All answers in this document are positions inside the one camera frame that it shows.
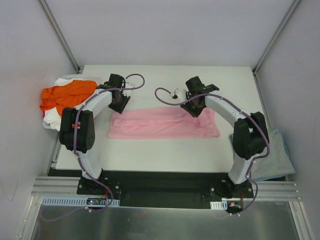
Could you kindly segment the pink t shirt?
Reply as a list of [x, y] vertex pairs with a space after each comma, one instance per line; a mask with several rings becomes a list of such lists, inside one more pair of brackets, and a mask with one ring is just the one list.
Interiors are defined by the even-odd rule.
[[112, 113], [110, 139], [194, 139], [218, 138], [215, 111], [205, 108], [192, 117], [179, 106]]

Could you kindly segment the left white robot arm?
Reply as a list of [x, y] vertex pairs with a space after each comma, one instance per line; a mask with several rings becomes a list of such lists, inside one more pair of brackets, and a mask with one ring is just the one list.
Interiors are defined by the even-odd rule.
[[125, 93], [126, 79], [111, 74], [109, 80], [97, 86], [93, 94], [76, 107], [66, 107], [62, 111], [59, 141], [76, 157], [82, 176], [89, 179], [88, 188], [96, 195], [103, 193], [106, 182], [100, 179], [102, 167], [99, 157], [93, 153], [95, 144], [95, 118], [106, 107], [122, 114], [130, 95]]

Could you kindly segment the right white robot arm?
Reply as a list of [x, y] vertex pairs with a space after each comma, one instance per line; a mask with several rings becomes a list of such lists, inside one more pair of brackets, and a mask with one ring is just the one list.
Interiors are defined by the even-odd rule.
[[186, 102], [180, 107], [192, 117], [198, 117], [205, 108], [212, 109], [233, 127], [232, 148], [234, 160], [228, 172], [230, 182], [225, 184], [225, 193], [232, 198], [243, 191], [241, 183], [249, 177], [250, 163], [269, 148], [269, 137], [264, 115], [257, 111], [246, 113], [235, 103], [225, 98], [214, 84], [204, 85], [198, 76], [185, 83]]

